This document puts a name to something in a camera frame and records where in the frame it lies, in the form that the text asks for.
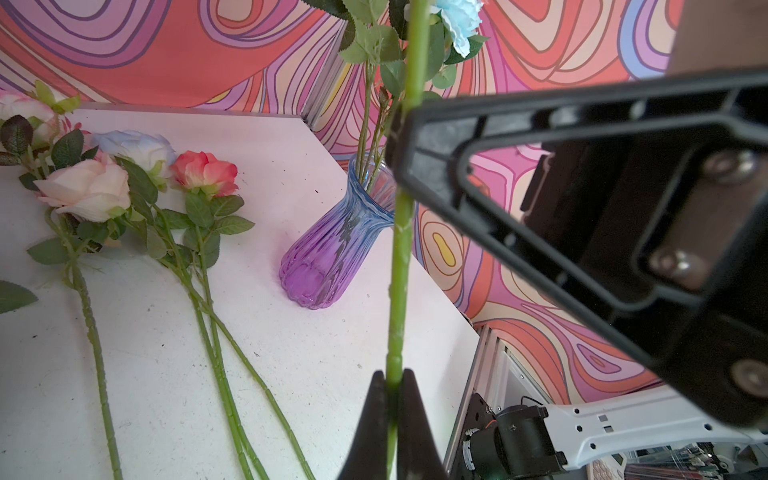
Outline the hot pink rose stem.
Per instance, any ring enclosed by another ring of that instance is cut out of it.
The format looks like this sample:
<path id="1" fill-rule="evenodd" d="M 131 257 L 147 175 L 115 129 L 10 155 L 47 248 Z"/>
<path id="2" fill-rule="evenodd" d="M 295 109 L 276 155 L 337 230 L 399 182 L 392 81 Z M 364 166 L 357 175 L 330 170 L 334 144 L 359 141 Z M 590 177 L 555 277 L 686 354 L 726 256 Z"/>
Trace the hot pink rose stem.
<path id="1" fill-rule="evenodd" d="M 415 0 L 410 4 L 405 89 L 401 104 L 402 118 L 406 118 L 411 110 L 423 103 L 430 44 L 430 9 L 431 2 L 428 0 Z M 413 243 L 414 205 L 413 198 L 399 187 L 395 195 L 392 270 L 389 289 L 388 350 L 385 371 L 389 400 L 386 478 L 389 478 L 393 472 L 397 451 L 398 420 L 396 406 L 404 371 L 403 347 L 408 272 Z"/>

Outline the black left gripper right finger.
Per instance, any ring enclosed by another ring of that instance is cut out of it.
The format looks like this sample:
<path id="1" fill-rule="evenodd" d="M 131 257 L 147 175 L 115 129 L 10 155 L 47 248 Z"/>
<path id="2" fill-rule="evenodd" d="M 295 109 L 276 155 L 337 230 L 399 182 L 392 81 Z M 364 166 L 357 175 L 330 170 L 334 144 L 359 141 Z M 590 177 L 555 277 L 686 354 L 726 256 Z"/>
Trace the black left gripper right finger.
<path id="1" fill-rule="evenodd" d="M 438 455 L 414 372 L 405 369 L 399 387 L 397 414 L 397 478 L 448 480 Z"/>

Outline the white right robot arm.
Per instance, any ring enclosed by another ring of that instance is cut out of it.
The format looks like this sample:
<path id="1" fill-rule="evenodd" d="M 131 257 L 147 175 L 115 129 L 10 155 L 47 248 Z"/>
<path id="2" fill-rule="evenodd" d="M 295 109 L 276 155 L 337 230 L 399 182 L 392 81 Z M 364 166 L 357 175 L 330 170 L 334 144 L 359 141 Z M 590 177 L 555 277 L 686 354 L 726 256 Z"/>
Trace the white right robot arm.
<path id="1" fill-rule="evenodd" d="M 767 439 L 767 71 L 429 101 L 386 161 L 415 200 L 662 381 L 492 412 L 452 477 L 546 479 L 674 443 Z"/>

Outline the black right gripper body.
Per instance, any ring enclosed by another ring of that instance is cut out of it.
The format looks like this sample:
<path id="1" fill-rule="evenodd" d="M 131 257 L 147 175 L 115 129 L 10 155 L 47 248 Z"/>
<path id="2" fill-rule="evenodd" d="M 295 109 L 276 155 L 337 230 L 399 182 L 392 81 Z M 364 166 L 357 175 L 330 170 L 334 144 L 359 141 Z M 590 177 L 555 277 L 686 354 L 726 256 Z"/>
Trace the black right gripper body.
<path id="1" fill-rule="evenodd" d="M 525 275 L 718 420 L 767 423 L 767 125 L 709 113 L 538 136 Z"/>

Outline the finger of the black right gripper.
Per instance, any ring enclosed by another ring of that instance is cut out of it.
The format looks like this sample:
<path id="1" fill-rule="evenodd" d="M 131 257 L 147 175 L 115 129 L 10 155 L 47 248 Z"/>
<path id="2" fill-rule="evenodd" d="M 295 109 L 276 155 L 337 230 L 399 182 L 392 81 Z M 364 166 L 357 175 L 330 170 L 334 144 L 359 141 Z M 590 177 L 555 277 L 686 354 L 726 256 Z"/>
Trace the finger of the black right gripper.
<path id="1" fill-rule="evenodd" d="M 397 183 L 418 202 L 569 313 L 526 277 L 518 250 L 526 238 L 524 201 L 547 156 L 538 136 L 709 113 L 767 125 L 766 70 L 428 102 L 406 117 L 387 161 Z"/>

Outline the light blue flower stem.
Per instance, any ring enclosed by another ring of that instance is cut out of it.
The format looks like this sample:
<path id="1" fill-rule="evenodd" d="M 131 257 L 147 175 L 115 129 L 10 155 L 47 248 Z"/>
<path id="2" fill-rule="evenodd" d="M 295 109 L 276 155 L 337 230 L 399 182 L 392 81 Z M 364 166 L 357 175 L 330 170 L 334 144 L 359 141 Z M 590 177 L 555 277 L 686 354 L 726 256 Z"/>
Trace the light blue flower stem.
<path id="1" fill-rule="evenodd" d="M 365 89 L 362 126 L 349 167 L 372 191 L 384 162 L 383 142 L 392 116 L 406 95 L 409 1 L 309 1 L 309 6 L 346 22 L 340 56 L 359 65 Z M 451 87 L 457 65 L 477 56 L 487 38 L 479 34 L 481 1 L 430 1 L 425 80 L 436 89 Z"/>

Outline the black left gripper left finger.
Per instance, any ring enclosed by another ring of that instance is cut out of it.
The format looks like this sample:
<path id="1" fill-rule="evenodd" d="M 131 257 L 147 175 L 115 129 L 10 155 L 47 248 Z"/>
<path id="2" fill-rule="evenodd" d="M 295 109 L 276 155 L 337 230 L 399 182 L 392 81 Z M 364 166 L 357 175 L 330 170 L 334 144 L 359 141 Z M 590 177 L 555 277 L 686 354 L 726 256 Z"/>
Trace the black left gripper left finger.
<path id="1" fill-rule="evenodd" d="M 361 416 L 338 480 L 387 478 L 388 392 L 384 373 L 371 378 Z"/>

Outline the purple blue glass vase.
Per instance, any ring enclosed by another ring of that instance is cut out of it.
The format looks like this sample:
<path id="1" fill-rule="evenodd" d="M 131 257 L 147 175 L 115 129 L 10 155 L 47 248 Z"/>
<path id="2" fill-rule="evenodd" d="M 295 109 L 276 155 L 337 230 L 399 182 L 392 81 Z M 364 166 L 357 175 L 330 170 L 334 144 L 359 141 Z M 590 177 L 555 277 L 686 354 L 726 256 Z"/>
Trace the purple blue glass vase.
<path id="1" fill-rule="evenodd" d="M 345 194 L 285 253 L 279 280 L 288 298 L 312 310 L 346 291 L 379 234 L 394 223 L 396 183 L 386 165 L 348 168 Z"/>

